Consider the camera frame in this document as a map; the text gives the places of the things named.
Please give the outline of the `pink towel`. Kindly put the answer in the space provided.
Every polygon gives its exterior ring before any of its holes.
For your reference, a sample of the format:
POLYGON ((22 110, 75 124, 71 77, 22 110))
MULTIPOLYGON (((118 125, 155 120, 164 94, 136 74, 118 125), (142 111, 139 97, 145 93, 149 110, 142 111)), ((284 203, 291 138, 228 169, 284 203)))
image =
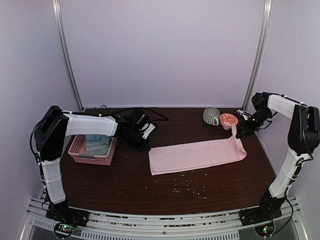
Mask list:
POLYGON ((224 139, 155 147, 148 153, 153 176, 193 171, 242 161, 247 152, 233 124, 224 139))

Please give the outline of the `green panda towel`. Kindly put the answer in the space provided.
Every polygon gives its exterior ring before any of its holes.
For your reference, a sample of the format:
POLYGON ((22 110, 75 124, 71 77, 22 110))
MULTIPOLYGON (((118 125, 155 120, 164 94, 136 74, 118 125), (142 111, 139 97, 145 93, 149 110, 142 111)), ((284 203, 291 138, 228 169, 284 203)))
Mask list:
POLYGON ((112 137, 106 135, 86 135, 85 151, 88 155, 107 155, 112 137))

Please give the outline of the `pink plastic basket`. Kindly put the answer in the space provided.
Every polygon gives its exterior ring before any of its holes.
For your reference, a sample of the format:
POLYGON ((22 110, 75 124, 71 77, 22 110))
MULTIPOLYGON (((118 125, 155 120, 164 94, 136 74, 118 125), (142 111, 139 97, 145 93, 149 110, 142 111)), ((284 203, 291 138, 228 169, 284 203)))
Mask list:
POLYGON ((87 154, 86 136, 76 135, 69 147, 68 154, 76 163, 110 166, 117 146, 117 138, 112 137, 105 155, 87 154))

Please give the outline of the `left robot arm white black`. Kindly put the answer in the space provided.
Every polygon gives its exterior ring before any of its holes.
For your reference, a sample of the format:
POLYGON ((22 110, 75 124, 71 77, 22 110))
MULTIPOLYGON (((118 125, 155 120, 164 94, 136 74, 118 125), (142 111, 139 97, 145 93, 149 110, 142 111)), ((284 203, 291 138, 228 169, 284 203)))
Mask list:
POLYGON ((49 202, 54 205, 52 213, 61 222, 72 218, 66 207, 66 194, 62 183, 60 161, 64 141, 68 136, 102 135, 116 137, 132 146, 139 153, 150 151, 149 135, 157 129, 150 117, 135 108, 129 115, 86 114, 64 111, 51 106, 44 117, 34 126, 29 138, 30 150, 40 166, 41 180, 46 187, 49 202))

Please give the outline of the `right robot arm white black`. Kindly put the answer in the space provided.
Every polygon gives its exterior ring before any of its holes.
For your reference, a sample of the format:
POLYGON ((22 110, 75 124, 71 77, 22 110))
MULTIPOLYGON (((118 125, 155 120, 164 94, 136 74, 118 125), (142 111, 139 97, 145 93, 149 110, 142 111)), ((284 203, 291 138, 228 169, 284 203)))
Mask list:
POLYGON ((313 152, 320 144, 320 111, 315 106, 278 93, 257 92, 251 102, 255 109, 253 114, 237 110, 240 115, 236 134, 238 139, 266 129, 264 123, 271 123, 276 114, 290 120, 286 158, 256 210, 258 219, 266 221, 281 207, 304 164, 314 159, 313 152))

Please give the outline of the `red patterned bowl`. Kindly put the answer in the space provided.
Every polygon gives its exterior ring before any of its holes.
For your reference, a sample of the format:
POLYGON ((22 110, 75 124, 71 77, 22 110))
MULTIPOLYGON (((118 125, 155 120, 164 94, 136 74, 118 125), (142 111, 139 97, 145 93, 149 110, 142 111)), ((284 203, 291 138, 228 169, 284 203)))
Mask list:
POLYGON ((222 113, 219 116, 219 121, 223 129, 229 130, 233 125, 237 125, 239 123, 238 118, 230 113, 222 113))

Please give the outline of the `striped grey mug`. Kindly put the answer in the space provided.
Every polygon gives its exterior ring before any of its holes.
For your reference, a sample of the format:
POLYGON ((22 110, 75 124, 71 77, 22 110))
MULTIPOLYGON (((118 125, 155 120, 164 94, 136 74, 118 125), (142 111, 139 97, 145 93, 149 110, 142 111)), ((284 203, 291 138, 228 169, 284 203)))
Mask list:
POLYGON ((220 111, 215 107, 207 107, 203 112, 202 120, 208 125, 218 126, 220 123, 220 111))

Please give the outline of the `right aluminium frame post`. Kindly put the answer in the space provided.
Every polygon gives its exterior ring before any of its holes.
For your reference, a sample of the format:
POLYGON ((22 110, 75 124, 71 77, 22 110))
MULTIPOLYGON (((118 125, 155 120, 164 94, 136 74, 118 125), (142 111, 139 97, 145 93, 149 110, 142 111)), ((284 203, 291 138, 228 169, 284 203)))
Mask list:
POLYGON ((246 90, 245 98, 242 104, 242 109, 247 110, 248 106, 251 102, 252 94, 255 90, 258 78, 259 78, 259 72, 262 64, 263 55, 265 52, 265 48, 267 45, 268 35, 269 35, 269 28, 270 28, 270 22, 271 22, 271 15, 272 15, 272 9, 273 9, 273 0, 265 0, 264 1, 264 8, 263 8, 263 14, 261 19, 261 26, 260 26, 260 33, 259 38, 257 42, 257 48, 256 53, 253 61, 253 66, 249 78, 248 87, 246 90))

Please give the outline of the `aluminium frame post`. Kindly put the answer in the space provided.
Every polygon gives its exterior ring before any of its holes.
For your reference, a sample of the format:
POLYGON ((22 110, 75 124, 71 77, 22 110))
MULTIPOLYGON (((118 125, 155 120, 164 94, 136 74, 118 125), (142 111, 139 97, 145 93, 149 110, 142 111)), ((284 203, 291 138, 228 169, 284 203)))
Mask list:
POLYGON ((265 52, 265 48, 267 45, 268 35, 269 35, 269 28, 270 28, 270 22, 271 22, 271 15, 272 15, 272 9, 273 9, 273 0, 265 0, 264 1, 264 8, 263 8, 263 14, 261 19, 261 26, 260 26, 260 33, 259 38, 257 42, 257 48, 256 53, 253 61, 253 66, 249 78, 248 87, 246 90, 245 98, 242 104, 242 109, 247 110, 248 106, 251 102, 252 94, 255 90, 258 78, 259 78, 259 72, 262 64, 263 55, 265 52))
POLYGON ((68 81, 69 81, 69 84, 71 87, 71 92, 72 92, 72 95, 75 99, 78 110, 83 111, 84 106, 83 106, 83 103, 82 103, 82 100, 80 97, 80 93, 78 90, 78 86, 77 86, 77 83, 75 80, 74 71, 72 68, 72 63, 71 63, 71 59, 70 59, 70 55, 69 55, 69 51, 68 51, 67 39, 66 39, 65 30, 64 30, 63 16, 62 16, 62 11, 61 11, 60 1, 53 0, 52 7, 53 7, 53 14, 55 17, 56 26, 57 26, 59 41, 60 41, 63 62, 65 65, 67 78, 68 78, 68 81))

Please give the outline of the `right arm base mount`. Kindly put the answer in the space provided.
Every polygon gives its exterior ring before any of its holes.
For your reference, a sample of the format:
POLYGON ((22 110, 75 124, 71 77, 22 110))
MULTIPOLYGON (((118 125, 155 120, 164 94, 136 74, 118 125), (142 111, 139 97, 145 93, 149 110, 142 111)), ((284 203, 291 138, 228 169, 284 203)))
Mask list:
POLYGON ((282 212, 277 210, 271 216, 259 217, 258 207, 242 208, 239 213, 239 218, 242 226, 253 225, 255 233, 260 237, 271 237, 276 232, 275 219, 282 216, 282 212))

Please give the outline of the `front aluminium rail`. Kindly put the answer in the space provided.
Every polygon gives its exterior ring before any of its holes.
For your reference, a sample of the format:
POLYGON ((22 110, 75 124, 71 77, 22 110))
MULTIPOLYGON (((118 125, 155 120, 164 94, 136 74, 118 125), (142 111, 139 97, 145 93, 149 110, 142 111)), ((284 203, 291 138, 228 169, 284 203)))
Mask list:
POLYGON ((87 225, 70 240, 263 240, 261 231, 275 227, 273 240, 307 240, 301 211, 293 197, 274 220, 243 225, 239 209, 182 215, 134 215, 89 211, 87 225))

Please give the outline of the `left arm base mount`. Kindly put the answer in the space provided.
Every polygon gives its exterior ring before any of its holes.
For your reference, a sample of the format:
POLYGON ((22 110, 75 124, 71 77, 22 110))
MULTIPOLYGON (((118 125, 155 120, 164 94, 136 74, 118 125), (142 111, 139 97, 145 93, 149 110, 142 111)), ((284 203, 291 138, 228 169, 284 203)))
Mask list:
POLYGON ((56 221, 53 227, 53 233, 59 239, 71 237, 78 227, 86 227, 89 220, 89 212, 70 208, 67 215, 62 215, 56 210, 49 208, 45 217, 56 221))

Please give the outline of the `left aluminium frame post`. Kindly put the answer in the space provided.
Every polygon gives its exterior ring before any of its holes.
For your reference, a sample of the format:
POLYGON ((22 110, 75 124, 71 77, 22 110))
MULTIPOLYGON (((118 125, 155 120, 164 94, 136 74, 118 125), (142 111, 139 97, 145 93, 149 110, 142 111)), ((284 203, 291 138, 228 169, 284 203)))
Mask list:
POLYGON ((69 84, 71 87, 71 92, 72 92, 72 95, 75 99, 78 110, 83 111, 84 106, 83 106, 83 103, 82 103, 82 100, 80 97, 80 93, 78 90, 78 86, 77 86, 77 83, 75 80, 74 71, 72 68, 72 63, 71 63, 71 59, 70 59, 70 55, 69 55, 69 51, 68 51, 67 39, 66 39, 65 30, 64 30, 63 16, 62 16, 62 11, 61 11, 60 1, 53 0, 52 7, 53 7, 53 14, 55 17, 56 26, 57 26, 59 41, 60 41, 63 62, 65 65, 67 78, 68 78, 68 81, 69 81, 69 84))

